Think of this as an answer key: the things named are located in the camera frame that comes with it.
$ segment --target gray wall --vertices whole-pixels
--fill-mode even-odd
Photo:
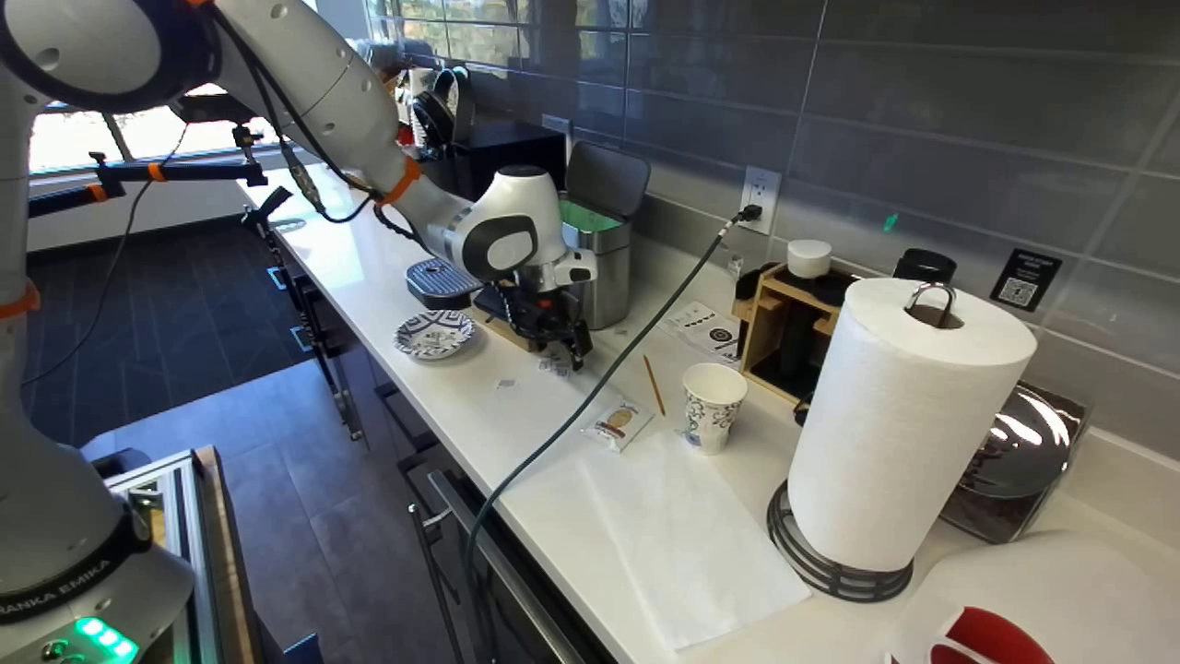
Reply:
[[[565,113],[656,162],[645,231],[705,247],[744,164],[782,237],[892,268],[923,244],[993,292],[1066,262],[1028,378],[1180,456],[1180,3],[1163,0],[410,0],[410,33],[494,62],[480,107]]]

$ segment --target kitchen counter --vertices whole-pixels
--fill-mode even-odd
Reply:
[[[334,195],[326,200],[346,206],[351,195],[337,184],[331,187]],[[482,490],[502,482],[516,462],[577,404],[609,358],[621,349],[630,332],[645,323],[675,281],[694,267],[688,254],[636,241],[636,296],[630,318],[593,335],[593,355],[582,372],[528,355],[490,327],[482,327],[458,358],[420,366],[394,342],[398,323],[422,310],[400,281],[404,267],[422,259],[420,247],[379,228],[369,214],[353,225],[304,217],[304,206],[288,201],[271,220],[379,370]],[[722,268],[705,268],[683,301],[731,310],[726,298],[731,278]],[[641,355],[656,366],[667,412],[679,412],[679,370],[694,358],[706,358],[706,349],[656,327],[613,378],[613,393],[651,404]],[[715,591],[715,580],[757,583],[765,574],[782,574],[779,583],[784,586],[795,583],[784,557],[779,557],[763,533],[763,510],[784,480],[795,444],[790,404],[793,402],[782,392],[757,385],[722,453],[688,451],[667,415],[651,415],[621,453],[609,451],[586,426],[589,415],[600,412],[589,404],[589,412],[529,472],[523,472],[513,490],[506,490],[497,514],[620,659],[881,659],[897,640],[897,626],[916,605],[923,574],[935,562],[984,548],[980,542],[935,525],[913,562],[913,583],[903,596],[883,605],[843,605],[807,591],[793,601],[759,605],[699,640],[694,635],[667,639],[669,630],[658,615],[679,613],[679,605],[667,601],[667,595],[641,591],[647,570],[685,570],[685,591]],[[1163,596],[1180,596],[1174,480],[1180,468],[1171,462],[1091,433],[1075,472],[1063,482],[1031,530],[1074,530],[1106,542],[1157,580]],[[717,533],[753,547],[726,548],[715,547]],[[651,557],[635,554],[625,542],[663,547],[663,562],[651,563]]]

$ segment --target wall outlet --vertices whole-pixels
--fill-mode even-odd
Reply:
[[[561,113],[541,113],[541,124],[545,124],[548,131],[561,131],[561,135],[567,135],[567,131],[570,131],[570,123],[567,123],[567,117],[561,117]]]
[[[753,220],[747,228],[771,231],[771,217],[775,217],[775,201],[779,201],[779,184],[782,184],[782,174],[744,164],[744,184],[739,184],[739,201],[738,201],[738,209],[739,209],[739,206],[763,206],[763,217]]]

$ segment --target white countertop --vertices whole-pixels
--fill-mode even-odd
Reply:
[[[277,220],[304,214],[304,206],[288,201],[280,206]],[[301,228],[282,228],[282,244],[482,490],[508,477],[516,462],[528,456],[577,404],[577,397],[589,392],[589,378],[630,338],[630,332],[645,323],[663,292],[669,292],[675,278],[688,268],[685,254],[636,244],[635,281],[641,287],[630,318],[593,335],[593,355],[582,372],[528,355],[494,332],[482,332],[448,361],[420,366],[394,342],[398,323],[422,310],[404,292],[404,267],[422,259],[420,247],[379,228],[369,214],[361,214],[353,225],[304,220]],[[705,281],[685,296],[685,301],[706,301],[717,310],[726,306],[722,298],[726,273],[717,268],[705,268]],[[705,349],[685,346],[667,327],[656,327],[641,355],[647,355],[656,366],[667,412],[679,412],[679,370],[694,358],[705,358]],[[635,402],[647,397],[641,355],[635,355],[613,378],[613,386]],[[889,635],[913,607],[913,586],[923,586],[927,563],[942,562],[947,554],[980,548],[972,538],[935,525],[916,554],[910,591],[897,601],[843,605],[809,595],[688,650],[669,650],[658,639],[656,621],[647,621],[658,613],[658,605],[635,591],[635,563],[647,562],[635,557],[635,548],[621,542],[651,542],[647,527],[656,521],[694,525],[696,530],[683,527],[669,538],[696,538],[699,548],[717,530],[753,542],[731,554],[706,547],[706,569],[715,569],[715,574],[734,574],[734,569],[739,574],[739,563],[734,562],[763,557],[753,569],[765,570],[779,563],[782,574],[793,580],[790,563],[763,533],[763,510],[775,488],[784,480],[793,437],[795,425],[790,419],[790,402],[765,386],[753,386],[734,444],[722,453],[688,451],[679,437],[675,419],[663,415],[656,415],[621,453],[593,437],[586,425],[573,425],[529,472],[513,482],[497,514],[513,525],[519,542],[620,659],[881,659]],[[1157,472],[1143,494],[1136,477],[1136,456],[1143,453],[1136,453],[1136,445],[1101,437],[1091,445],[1101,451],[1080,453],[1080,468],[1074,472],[1075,480],[1070,477],[1063,482],[1034,530],[1080,530],[1088,538],[1112,542],[1122,554],[1128,554],[1128,562],[1152,574],[1168,596],[1180,596],[1180,527],[1168,510],[1180,494],[1174,464],[1147,453],[1150,468]],[[1131,488],[1140,482],[1140,501],[1147,505],[1136,505],[1140,515],[1117,521],[1122,505],[1112,501],[1122,501],[1124,490],[1106,488],[1098,464],[1128,468],[1124,480],[1131,480]],[[658,501],[656,514],[635,515],[625,501],[635,494],[651,499],[651,490],[679,499],[699,490],[715,510],[685,515],[685,501]],[[683,547],[679,557],[683,562],[667,563],[699,569],[694,547]]]

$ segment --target paper towel roll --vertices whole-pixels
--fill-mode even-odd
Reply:
[[[953,292],[961,327],[913,319],[916,287],[892,278],[848,287],[790,468],[803,538],[862,570],[910,563],[1034,349],[1016,318],[964,292]]]

